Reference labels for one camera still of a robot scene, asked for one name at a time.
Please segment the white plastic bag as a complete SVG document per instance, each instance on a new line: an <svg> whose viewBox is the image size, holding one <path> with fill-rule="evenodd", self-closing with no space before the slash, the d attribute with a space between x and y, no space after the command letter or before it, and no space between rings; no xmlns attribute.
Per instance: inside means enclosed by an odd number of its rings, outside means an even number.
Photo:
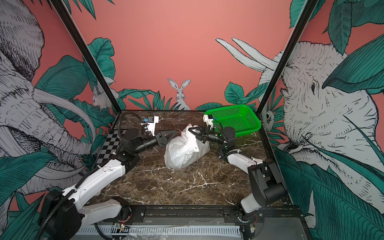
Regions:
<svg viewBox="0 0 384 240"><path fill-rule="evenodd" d="M196 127L188 124L181 135L172 139L166 145L164 155L167 168L183 169L199 160L210 151L208 142L204 144L189 132L189 128Z"/></svg>

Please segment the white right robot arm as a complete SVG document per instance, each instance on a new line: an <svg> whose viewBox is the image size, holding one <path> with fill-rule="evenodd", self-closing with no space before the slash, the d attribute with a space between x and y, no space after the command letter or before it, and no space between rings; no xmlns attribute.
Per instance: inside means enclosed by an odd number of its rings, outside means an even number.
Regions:
<svg viewBox="0 0 384 240"><path fill-rule="evenodd" d="M219 144L219 159L238 167L248 174L252 193L240 201L241 208L250 214L266 207L289 193L280 168L273 160L256 159L236 148L236 132L226 127L218 133L207 127L192 127L189 132L202 143Z"/></svg>

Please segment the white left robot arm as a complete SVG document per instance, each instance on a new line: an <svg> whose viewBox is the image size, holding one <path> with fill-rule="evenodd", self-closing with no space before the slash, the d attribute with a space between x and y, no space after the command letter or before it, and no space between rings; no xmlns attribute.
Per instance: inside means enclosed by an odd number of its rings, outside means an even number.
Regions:
<svg viewBox="0 0 384 240"><path fill-rule="evenodd" d="M114 180L122 177L140 161L139 154L154 147L164 147L178 135L178 131L160 131L154 136L127 129L120 137L115 155L83 176L79 182L59 192L46 195L38 220L36 239L47 233L54 240L69 240L81 228L117 216L129 217L130 204L120 198L102 204L86 203Z"/></svg>

